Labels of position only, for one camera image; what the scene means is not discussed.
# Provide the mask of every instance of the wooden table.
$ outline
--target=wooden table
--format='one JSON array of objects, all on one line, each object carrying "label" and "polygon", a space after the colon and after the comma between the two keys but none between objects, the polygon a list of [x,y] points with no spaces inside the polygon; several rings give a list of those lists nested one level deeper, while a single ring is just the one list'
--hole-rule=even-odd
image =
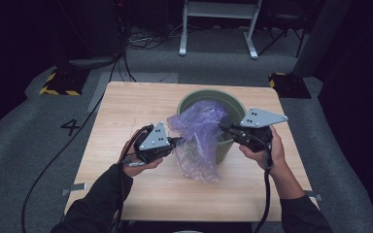
[{"label": "wooden table", "polygon": [[[224,90],[244,106],[283,114],[277,93],[272,88],[197,84],[118,83],[108,84],[94,122],[75,183],[86,183],[86,190],[73,191],[71,204],[83,198],[95,180],[119,159],[124,143],[142,126],[161,120],[170,137],[176,137],[166,118],[176,114],[181,99],[201,88]],[[311,190],[307,175],[287,122],[275,125],[283,139],[289,167],[304,190]],[[181,175],[173,154],[153,170],[134,178],[131,193],[124,202],[122,219],[259,221],[265,206],[263,171],[234,144],[218,165],[221,180],[202,183]],[[281,220],[281,206],[271,179],[269,221]]]}]

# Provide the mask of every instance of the chair leg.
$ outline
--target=chair leg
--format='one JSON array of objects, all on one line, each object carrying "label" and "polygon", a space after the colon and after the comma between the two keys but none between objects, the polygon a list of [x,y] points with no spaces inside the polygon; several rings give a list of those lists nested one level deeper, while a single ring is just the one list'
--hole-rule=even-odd
[{"label": "chair leg", "polygon": [[301,51],[301,47],[302,47],[302,42],[304,41],[304,37],[305,37],[305,28],[304,29],[302,29],[302,35],[301,35],[301,40],[300,40],[300,42],[299,42],[299,46],[298,46],[298,50],[296,51],[296,58],[298,58],[298,56],[299,56],[299,52]]},{"label": "chair leg", "polygon": [[266,46],[258,55],[262,55],[266,50],[268,50],[272,45],[274,45],[274,43],[278,41],[278,39],[280,39],[285,33],[286,31],[283,31],[278,37],[276,37],[271,43],[269,43],[269,45]]}]

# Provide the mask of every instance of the black curtain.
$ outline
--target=black curtain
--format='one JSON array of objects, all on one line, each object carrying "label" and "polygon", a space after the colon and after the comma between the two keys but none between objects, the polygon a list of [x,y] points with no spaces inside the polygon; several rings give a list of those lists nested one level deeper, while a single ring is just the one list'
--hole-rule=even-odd
[{"label": "black curtain", "polygon": [[373,204],[373,1],[352,3],[315,77],[327,122]]}]

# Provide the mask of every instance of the sleeve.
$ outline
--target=sleeve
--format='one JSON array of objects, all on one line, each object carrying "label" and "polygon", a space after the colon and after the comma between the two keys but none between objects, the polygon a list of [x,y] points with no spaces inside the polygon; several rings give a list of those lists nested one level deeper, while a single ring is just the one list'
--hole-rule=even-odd
[{"label": "sleeve", "polygon": [[326,218],[307,195],[290,200],[281,199],[281,207],[286,233],[333,232]]},{"label": "sleeve", "polygon": [[121,164],[112,165],[96,180],[85,198],[71,205],[65,218],[51,233],[109,232],[114,214],[119,209],[119,200],[122,200],[122,195],[123,200],[126,199],[132,184],[133,179],[122,171]]}]

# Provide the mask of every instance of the plastic bag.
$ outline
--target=plastic bag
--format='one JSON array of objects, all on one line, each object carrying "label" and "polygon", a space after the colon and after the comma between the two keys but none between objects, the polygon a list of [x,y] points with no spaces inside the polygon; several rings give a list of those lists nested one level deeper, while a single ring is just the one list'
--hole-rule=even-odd
[{"label": "plastic bag", "polygon": [[216,150],[222,134],[219,123],[223,117],[227,117],[227,113],[222,104],[201,100],[183,113],[167,118],[169,128],[183,137],[173,153],[184,177],[204,183],[220,180]]}]

